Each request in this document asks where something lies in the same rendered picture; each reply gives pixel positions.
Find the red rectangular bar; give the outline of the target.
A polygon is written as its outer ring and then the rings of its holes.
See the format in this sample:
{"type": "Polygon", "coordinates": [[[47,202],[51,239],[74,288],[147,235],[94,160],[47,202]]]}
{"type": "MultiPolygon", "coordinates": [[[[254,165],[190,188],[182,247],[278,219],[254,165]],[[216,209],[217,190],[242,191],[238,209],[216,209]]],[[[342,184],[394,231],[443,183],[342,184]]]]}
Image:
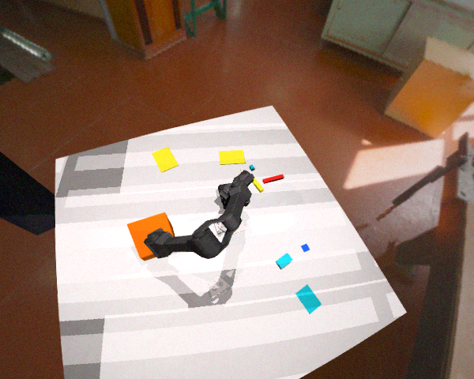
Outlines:
{"type": "Polygon", "coordinates": [[[281,179],[284,179],[284,176],[282,174],[277,175],[277,176],[273,176],[271,178],[265,178],[262,181],[263,181],[264,184],[266,184],[266,183],[274,182],[274,181],[281,180],[281,179]]]}

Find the yellow rectangular block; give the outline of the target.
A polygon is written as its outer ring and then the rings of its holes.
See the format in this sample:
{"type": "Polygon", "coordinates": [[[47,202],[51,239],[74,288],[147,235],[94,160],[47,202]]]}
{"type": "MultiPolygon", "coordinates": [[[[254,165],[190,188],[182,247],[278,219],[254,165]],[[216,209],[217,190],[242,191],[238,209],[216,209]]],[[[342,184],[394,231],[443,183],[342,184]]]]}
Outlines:
{"type": "Polygon", "coordinates": [[[259,192],[262,192],[264,190],[262,186],[259,184],[259,182],[256,180],[256,178],[254,178],[254,181],[252,183],[258,189],[259,192]]]}

